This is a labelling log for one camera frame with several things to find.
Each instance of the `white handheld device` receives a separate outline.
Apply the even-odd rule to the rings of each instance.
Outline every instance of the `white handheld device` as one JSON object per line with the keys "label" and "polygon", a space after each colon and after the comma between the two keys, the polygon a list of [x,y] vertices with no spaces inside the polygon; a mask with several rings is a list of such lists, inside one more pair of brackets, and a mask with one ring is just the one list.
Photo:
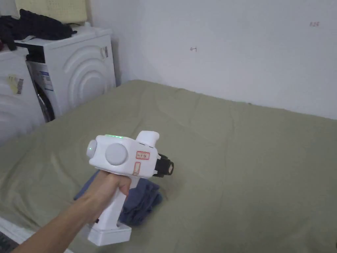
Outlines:
{"label": "white handheld device", "polygon": [[[173,173],[174,164],[166,156],[158,154],[155,148],[158,139],[159,134],[152,131],[141,131],[136,140],[99,135],[88,145],[89,163],[97,169],[130,177],[130,188],[135,188],[141,177],[163,177]],[[98,246],[130,240],[131,228],[118,222],[125,197],[117,189],[96,223],[84,229],[88,240]]]}

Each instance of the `floor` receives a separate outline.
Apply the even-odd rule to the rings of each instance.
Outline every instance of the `floor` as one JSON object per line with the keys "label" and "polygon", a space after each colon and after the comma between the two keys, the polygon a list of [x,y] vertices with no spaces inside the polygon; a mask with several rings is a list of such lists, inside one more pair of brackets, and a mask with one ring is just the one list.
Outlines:
{"label": "floor", "polygon": [[9,253],[18,246],[16,242],[0,232],[0,253]]}

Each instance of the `white washing machine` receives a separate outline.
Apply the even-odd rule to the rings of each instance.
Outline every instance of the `white washing machine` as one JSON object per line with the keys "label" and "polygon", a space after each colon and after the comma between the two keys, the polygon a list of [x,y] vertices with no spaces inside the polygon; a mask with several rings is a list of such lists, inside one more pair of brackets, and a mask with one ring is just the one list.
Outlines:
{"label": "white washing machine", "polygon": [[111,30],[74,30],[77,34],[63,40],[16,41],[28,48],[32,77],[45,90],[56,118],[116,86]]}
{"label": "white washing machine", "polygon": [[0,145],[45,123],[26,65],[26,48],[0,52]]}

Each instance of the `device handle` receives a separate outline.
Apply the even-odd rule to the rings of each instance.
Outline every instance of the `device handle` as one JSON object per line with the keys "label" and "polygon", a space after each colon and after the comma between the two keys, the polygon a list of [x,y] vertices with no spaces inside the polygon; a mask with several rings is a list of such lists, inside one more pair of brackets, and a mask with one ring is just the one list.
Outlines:
{"label": "device handle", "polygon": [[[130,189],[136,188],[139,177],[131,176]],[[103,211],[97,222],[93,225],[94,229],[111,230],[117,229],[117,221],[122,211],[126,196],[119,190],[116,190],[109,206]]]}

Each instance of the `mattress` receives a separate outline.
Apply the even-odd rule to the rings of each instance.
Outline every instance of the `mattress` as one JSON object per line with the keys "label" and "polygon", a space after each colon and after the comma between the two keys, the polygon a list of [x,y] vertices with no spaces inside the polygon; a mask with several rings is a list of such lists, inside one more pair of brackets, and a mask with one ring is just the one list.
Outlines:
{"label": "mattress", "polygon": [[74,253],[336,252],[337,121],[131,81],[0,147],[0,216],[36,231],[94,173],[100,134],[160,133],[163,202],[126,243]]}

